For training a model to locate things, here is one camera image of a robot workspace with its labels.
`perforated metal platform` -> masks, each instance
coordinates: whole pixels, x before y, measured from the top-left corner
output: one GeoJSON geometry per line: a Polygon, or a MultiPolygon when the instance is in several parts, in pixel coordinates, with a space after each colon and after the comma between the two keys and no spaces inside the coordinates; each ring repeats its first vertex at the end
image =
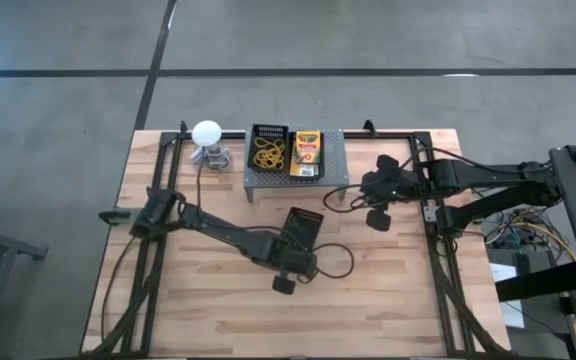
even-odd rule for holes
{"type": "MultiPolygon", "coordinates": [[[[293,180],[284,172],[260,173],[246,167],[244,170],[244,188],[248,202],[253,202],[254,189],[313,187],[313,186],[343,186],[348,185],[348,163],[346,162],[346,147],[342,129],[321,130],[324,138],[324,176],[319,180],[293,180]]],[[[250,131],[246,131],[246,154],[250,151],[250,131]]]]}

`black basket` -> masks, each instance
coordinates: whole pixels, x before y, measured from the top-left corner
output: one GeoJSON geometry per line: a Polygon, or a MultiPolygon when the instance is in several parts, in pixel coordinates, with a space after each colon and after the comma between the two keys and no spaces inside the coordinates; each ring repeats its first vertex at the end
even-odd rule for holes
{"type": "MultiPolygon", "coordinates": [[[[293,156],[294,154],[293,152],[293,147],[295,146],[295,138],[297,137],[297,132],[295,131],[291,131],[290,134],[288,135],[288,146],[290,148],[290,156],[293,156]]],[[[324,170],[326,168],[325,164],[325,155],[324,155],[324,133],[321,133],[319,142],[321,144],[321,149],[319,150],[319,164],[313,164],[313,165],[319,165],[319,172],[317,173],[317,175],[315,176],[293,176],[290,175],[290,161],[288,162],[288,166],[286,167],[286,174],[288,174],[288,177],[293,179],[293,180],[319,180],[322,177],[324,177],[324,170]]]]}
{"type": "Polygon", "coordinates": [[[257,172],[281,172],[286,171],[290,166],[290,147],[288,144],[288,126],[282,125],[260,125],[254,124],[252,126],[252,133],[250,136],[250,152],[248,153],[248,167],[257,172]],[[284,161],[281,167],[277,168],[261,168],[255,165],[255,154],[257,151],[262,150],[263,146],[257,146],[255,141],[257,138],[262,138],[270,142],[276,140],[283,140],[284,142],[284,161]]]}
{"type": "Polygon", "coordinates": [[[300,209],[291,207],[283,229],[293,235],[299,243],[308,251],[312,250],[321,229],[321,224],[324,222],[324,216],[300,209]]]}

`wooden table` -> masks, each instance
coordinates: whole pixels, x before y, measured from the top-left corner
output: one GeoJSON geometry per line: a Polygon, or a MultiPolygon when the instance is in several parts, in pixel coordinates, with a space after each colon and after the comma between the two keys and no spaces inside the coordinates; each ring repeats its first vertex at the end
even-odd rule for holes
{"type": "MultiPolygon", "coordinates": [[[[455,130],[431,133],[434,146],[460,152],[455,130]]],[[[159,136],[159,131],[135,132],[118,206],[141,207],[146,202],[145,189],[152,179],[159,136]]],[[[350,214],[327,210],[321,199],[329,189],[259,190],[254,203],[249,204],[242,178],[244,143],[224,143],[232,151],[233,166],[228,172],[204,170],[201,181],[205,211],[237,225],[279,227],[291,206],[322,213],[325,219],[317,243],[339,242],[350,247],[356,258],[355,271],[342,280],[318,276],[309,285],[298,284],[295,294],[286,296],[271,289],[273,272],[252,264],[234,248],[194,231],[171,233],[151,356],[445,355],[418,203],[391,206],[392,225],[386,233],[366,226],[366,210],[350,214]]],[[[185,142],[177,190],[194,203],[196,167],[189,160],[192,150],[191,142],[185,142]]],[[[346,150],[351,183],[375,169],[379,154],[402,161],[410,155],[408,143],[403,140],[347,140],[346,150]]],[[[349,190],[346,203],[336,205],[347,206],[354,195],[357,192],[349,190]]],[[[470,194],[462,194],[448,203],[471,200],[470,194]]],[[[128,230],[129,226],[118,226],[110,232],[82,350],[100,342],[101,303],[112,268],[130,240],[128,230]]],[[[137,248],[133,245],[113,285],[106,331],[128,303],[137,248]]],[[[317,255],[320,267],[330,273],[343,273],[349,266],[347,255],[335,248],[322,249],[317,255]]],[[[496,341],[509,348],[481,238],[461,238],[457,257],[470,308],[496,341]]],[[[139,338],[142,319],[143,312],[135,331],[139,338]]],[[[456,319],[453,312],[453,328],[458,334],[456,319]]]]}

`yellow crayon box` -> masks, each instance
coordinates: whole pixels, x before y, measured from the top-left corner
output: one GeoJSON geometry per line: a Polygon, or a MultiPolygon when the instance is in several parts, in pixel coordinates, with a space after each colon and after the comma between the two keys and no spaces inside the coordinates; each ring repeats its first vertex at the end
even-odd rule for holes
{"type": "Polygon", "coordinates": [[[297,131],[295,156],[300,164],[318,164],[321,153],[321,131],[297,131]]]}

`white ball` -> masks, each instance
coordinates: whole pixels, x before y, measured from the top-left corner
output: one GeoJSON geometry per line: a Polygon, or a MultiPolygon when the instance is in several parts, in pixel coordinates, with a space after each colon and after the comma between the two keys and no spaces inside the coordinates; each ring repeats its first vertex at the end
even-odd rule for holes
{"type": "Polygon", "coordinates": [[[221,139],[221,126],[212,120],[204,120],[195,125],[191,136],[198,146],[211,146],[221,139]]]}

